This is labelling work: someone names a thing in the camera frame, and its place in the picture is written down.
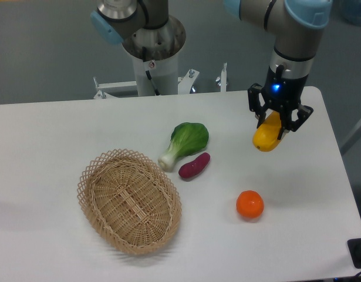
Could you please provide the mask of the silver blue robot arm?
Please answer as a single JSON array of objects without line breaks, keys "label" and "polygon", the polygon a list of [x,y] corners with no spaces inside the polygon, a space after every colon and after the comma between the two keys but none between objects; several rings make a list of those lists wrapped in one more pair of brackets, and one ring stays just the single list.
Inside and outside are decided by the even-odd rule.
[{"label": "silver blue robot arm", "polygon": [[[273,128],[278,140],[312,114],[301,94],[331,7],[331,1],[224,1],[239,20],[276,37],[265,84],[253,84],[248,101],[258,127]],[[169,14],[167,1],[98,1],[90,19],[106,42],[123,45],[139,60],[141,95],[177,93],[176,78],[154,73],[156,63],[175,57],[185,42],[183,24]]]}]

